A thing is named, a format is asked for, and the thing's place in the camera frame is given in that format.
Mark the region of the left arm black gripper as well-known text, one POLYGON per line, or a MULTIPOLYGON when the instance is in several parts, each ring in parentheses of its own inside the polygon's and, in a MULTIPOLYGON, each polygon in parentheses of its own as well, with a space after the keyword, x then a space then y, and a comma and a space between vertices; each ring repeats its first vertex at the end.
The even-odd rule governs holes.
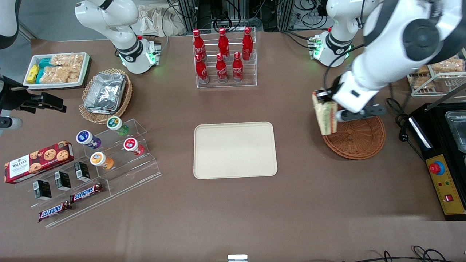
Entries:
POLYGON ((316 99, 318 103, 329 102, 331 100, 336 102, 341 107, 345 106, 345 82, 333 82, 327 90, 316 90, 316 99))

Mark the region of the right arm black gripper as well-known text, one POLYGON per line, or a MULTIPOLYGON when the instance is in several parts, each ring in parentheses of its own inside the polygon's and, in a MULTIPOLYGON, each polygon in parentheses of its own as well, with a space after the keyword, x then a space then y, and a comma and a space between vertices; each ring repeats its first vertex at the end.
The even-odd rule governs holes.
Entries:
MULTIPOLYGON (((23 103, 25 103, 28 99, 31 98, 30 93, 27 91, 28 86, 22 85, 21 83, 13 79, 10 79, 6 76, 1 76, 0 79, 2 87, 0 98, 1 111, 17 110, 32 112, 33 110, 31 108, 27 108, 23 105, 23 103)), ((35 109, 49 109, 61 113, 66 113, 67 111, 67 107, 64 105, 53 105, 60 104, 60 98, 52 94, 42 92, 39 95, 33 95, 32 99, 39 103, 37 105, 32 106, 35 109)))

